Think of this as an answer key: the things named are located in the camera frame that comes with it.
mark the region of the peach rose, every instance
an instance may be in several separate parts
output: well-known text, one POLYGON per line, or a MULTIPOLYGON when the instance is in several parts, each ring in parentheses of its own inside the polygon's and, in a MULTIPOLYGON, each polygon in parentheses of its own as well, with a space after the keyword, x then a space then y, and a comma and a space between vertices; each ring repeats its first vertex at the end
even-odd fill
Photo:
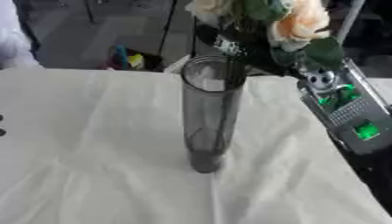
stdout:
POLYGON ((269 28, 269 42, 294 52, 309 44, 312 39, 322 39, 329 31, 319 31, 329 25, 330 18, 321 0, 292 0, 290 13, 269 28))

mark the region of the empty glass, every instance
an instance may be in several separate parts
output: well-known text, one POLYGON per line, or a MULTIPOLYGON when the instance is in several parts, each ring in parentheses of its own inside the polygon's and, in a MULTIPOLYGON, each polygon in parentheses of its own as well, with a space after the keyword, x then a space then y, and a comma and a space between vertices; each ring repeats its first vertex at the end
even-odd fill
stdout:
POLYGON ((222 55, 191 59, 182 70, 185 145, 197 172, 215 172, 235 129, 244 66, 222 55))

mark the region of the gray floor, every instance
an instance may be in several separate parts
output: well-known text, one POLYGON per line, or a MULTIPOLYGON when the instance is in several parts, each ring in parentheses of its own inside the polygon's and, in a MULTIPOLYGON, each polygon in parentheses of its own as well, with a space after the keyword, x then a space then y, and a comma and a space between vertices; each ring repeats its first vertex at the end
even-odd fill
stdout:
MULTIPOLYGON (((42 43, 38 59, 45 67, 99 68, 109 48, 124 45, 158 53, 172 0, 110 0, 93 3, 96 24, 90 24, 81 1, 32 0, 32 29, 42 43)), ((162 56, 168 65, 189 51, 192 18, 185 11, 189 0, 178 0, 162 56)))

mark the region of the table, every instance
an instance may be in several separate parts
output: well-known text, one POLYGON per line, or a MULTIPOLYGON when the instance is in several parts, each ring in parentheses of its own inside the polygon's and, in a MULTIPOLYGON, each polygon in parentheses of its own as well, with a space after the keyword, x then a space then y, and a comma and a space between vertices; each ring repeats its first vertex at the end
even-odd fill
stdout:
POLYGON ((0 223, 391 222, 293 79, 248 79, 216 175, 188 165, 180 93, 168 73, 2 71, 0 223))

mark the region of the person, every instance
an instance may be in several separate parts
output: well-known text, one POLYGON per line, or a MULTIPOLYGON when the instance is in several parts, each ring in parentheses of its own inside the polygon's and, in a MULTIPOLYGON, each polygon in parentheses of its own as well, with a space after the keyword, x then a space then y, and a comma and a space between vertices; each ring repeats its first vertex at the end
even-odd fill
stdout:
POLYGON ((0 67, 39 67, 31 50, 31 41, 22 31, 16 5, 0 1, 0 67))

